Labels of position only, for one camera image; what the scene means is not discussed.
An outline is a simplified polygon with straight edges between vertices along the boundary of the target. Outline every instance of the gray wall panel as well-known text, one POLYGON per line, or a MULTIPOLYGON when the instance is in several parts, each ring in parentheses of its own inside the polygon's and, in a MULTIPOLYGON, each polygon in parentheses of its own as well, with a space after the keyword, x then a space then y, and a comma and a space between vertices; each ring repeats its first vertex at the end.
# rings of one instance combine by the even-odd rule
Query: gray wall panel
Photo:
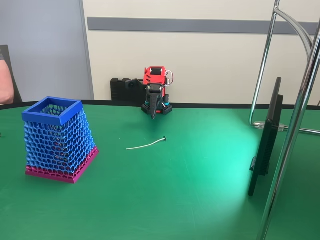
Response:
POLYGON ((23 101, 92 99, 79 0, 0 0, 0 45, 23 101))
MULTIPOLYGON (((267 34, 269 21, 249 20, 203 20, 203 19, 156 19, 88 17, 89 30, 100 31, 141 31, 141 32, 182 32, 182 33, 224 33, 224 34, 267 34)), ((302 27, 314 35, 317 22, 300 22, 302 27)), ((278 21, 275 34, 296 34, 287 22, 278 21)))

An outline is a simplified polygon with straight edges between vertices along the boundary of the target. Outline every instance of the pink base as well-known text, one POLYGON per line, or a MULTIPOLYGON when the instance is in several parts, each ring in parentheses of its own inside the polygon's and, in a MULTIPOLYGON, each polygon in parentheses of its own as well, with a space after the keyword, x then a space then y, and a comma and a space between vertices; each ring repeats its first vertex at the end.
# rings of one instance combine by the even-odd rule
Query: pink base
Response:
POLYGON ((80 178, 80 176, 84 173, 84 171, 91 164, 91 162, 94 160, 98 153, 99 150, 96 146, 94 146, 90 153, 86 155, 84 161, 76 168, 74 173, 69 173, 67 171, 63 172, 61 170, 48 170, 42 167, 27 165, 25 167, 25 174, 75 184, 78 178, 80 178))

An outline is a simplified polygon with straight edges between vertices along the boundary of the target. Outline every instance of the chrome stand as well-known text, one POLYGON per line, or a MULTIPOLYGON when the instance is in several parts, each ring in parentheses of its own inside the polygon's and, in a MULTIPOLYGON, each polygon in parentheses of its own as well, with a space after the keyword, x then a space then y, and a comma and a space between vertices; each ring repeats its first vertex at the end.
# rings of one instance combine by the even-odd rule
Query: chrome stand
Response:
MULTIPOLYGON (((304 45, 307 57, 310 56, 311 48, 313 46, 313 41, 312 41, 311 37, 309 36, 309 34, 306 32, 306 30, 296 20, 294 20, 291 16, 289 16, 285 12, 279 10, 279 3, 280 3, 280 0, 275 0, 275 2, 274 2, 274 8, 273 8, 273 12, 272 12, 270 28, 269 28, 268 36, 267 36, 266 43, 265 43, 264 53, 263 53, 263 57, 262 57, 262 63, 261 63, 260 72, 258 75, 258 80, 256 83, 252 106, 251 106, 251 111, 250 111, 249 124, 253 127, 256 127, 256 128, 262 128, 261 125, 264 124, 264 122, 253 122, 253 118, 254 118, 254 113, 256 110, 259 90, 261 87, 261 82, 262 82, 262 78, 263 78, 264 71, 265 71, 266 61, 267 61, 267 57, 268 57, 268 53, 269 53, 269 48, 270 48, 270 44, 271 44, 272 35, 274 32, 274 27, 275 27, 277 15, 279 15, 284 20, 286 20, 293 27, 293 29, 296 31, 296 33, 299 35, 299 37, 301 38, 302 43, 304 45)), ((315 130, 315 129, 300 128, 299 131, 302 133, 320 135, 320 130, 315 130)))
POLYGON ((274 4, 270 30, 269 30, 267 42, 265 45, 263 60, 262 60, 259 78, 256 85, 254 99, 253 99, 252 108, 251 108, 251 114, 250 114, 250 120, 249 120, 251 125, 254 126, 254 124, 252 124, 252 117, 253 117, 255 106, 257 103, 259 88, 260 88, 262 75, 265 68, 265 63, 268 55, 271 36, 272 36, 277 14, 283 17, 285 20, 287 20, 293 26, 293 28, 297 31, 298 35, 301 37, 303 44, 305 46, 305 50, 308 54, 308 62, 304 72, 301 88, 300 88, 298 97, 296 99, 291 121, 290 121, 289 127, 287 127, 288 132, 286 134, 285 141, 279 157, 279 162, 275 170, 272 186, 271 186, 268 200, 266 202, 266 206, 263 213, 261 226, 256 238, 257 240, 266 239, 272 214, 274 213, 274 206, 275 206, 275 203, 277 202, 279 190, 283 183, 288 162, 290 160, 292 151, 294 149, 299 131, 305 132, 305 133, 313 133, 313 134, 320 133, 320 131, 318 130, 300 128, 302 119, 304 117, 304 114, 308 105, 310 94, 314 86, 314 82, 316 80, 319 65, 320 65, 320 22, 314 36, 314 41, 310 45, 311 39, 310 37, 308 37, 308 34, 306 33, 306 31, 295 20, 293 20, 291 17, 289 17, 288 15, 286 15, 285 13, 281 12, 278 9, 279 1, 280 0, 276 0, 274 4))

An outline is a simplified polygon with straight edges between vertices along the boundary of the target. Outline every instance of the cable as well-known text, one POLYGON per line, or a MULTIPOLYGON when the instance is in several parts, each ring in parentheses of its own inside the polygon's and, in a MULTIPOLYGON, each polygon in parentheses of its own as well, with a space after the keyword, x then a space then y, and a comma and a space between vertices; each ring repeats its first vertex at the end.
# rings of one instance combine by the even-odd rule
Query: cable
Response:
POLYGON ((131 148, 127 148, 127 150, 131 150, 131 149, 141 149, 141 148, 144 148, 144 147, 149 147, 149 146, 151 146, 151 145, 153 145, 153 144, 156 144, 156 143, 161 142, 161 141, 166 141, 166 140, 167 140, 167 138, 166 138, 165 136, 163 136, 163 138, 161 138, 161 139, 159 139, 159 140, 157 140, 157 141, 155 141, 155 142, 153 142, 153 143, 151 143, 151 144, 144 145, 144 146, 131 147, 131 148))
POLYGON ((168 79, 169 82, 168 82, 168 84, 164 85, 164 87, 171 86, 171 84, 174 83, 174 74, 173 74, 173 72, 170 71, 170 70, 167 70, 167 71, 165 72, 165 75, 167 76, 168 73, 171 73, 171 79, 170 79, 169 77, 167 77, 167 79, 168 79))

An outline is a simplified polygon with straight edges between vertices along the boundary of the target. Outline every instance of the green table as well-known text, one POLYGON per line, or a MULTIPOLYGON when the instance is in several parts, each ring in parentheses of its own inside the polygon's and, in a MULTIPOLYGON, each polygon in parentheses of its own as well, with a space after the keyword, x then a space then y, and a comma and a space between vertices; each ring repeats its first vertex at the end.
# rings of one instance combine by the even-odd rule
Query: green table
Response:
MULTIPOLYGON (((138 107, 85 105, 100 153, 76 184, 25 175, 25 109, 0 110, 0 239, 256 239, 286 133, 249 198, 262 135, 249 109, 176 108, 151 120, 138 107)), ((291 114, 284 109, 281 123, 291 114)), ((302 127, 320 129, 319 120, 307 110, 302 127)), ((268 240, 319 237, 319 148, 320 137, 299 135, 268 240)))

